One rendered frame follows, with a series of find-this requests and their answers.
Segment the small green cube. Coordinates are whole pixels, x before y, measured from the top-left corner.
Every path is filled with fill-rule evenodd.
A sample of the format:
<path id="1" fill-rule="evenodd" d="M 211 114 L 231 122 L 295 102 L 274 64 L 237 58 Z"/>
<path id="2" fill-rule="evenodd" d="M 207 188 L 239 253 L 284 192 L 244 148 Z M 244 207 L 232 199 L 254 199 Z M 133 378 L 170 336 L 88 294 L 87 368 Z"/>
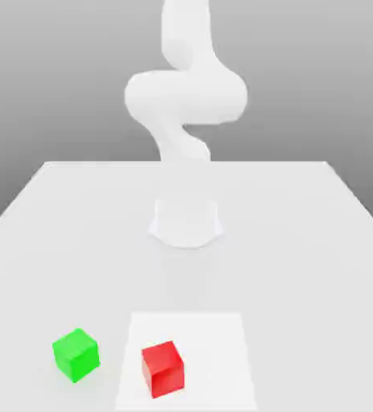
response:
<path id="1" fill-rule="evenodd" d="M 83 329 L 76 328 L 52 343 L 57 368 L 77 383 L 101 364 L 97 341 Z"/>

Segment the small red cube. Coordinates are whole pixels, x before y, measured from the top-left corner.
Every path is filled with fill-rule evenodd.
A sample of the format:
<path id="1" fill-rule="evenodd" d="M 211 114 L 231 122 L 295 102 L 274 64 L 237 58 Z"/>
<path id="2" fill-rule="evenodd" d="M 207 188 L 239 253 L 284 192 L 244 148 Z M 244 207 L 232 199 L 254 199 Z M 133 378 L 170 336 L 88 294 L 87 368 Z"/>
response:
<path id="1" fill-rule="evenodd" d="M 142 373 L 152 398 L 184 388 L 184 362 L 173 341 L 141 350 Z"/>

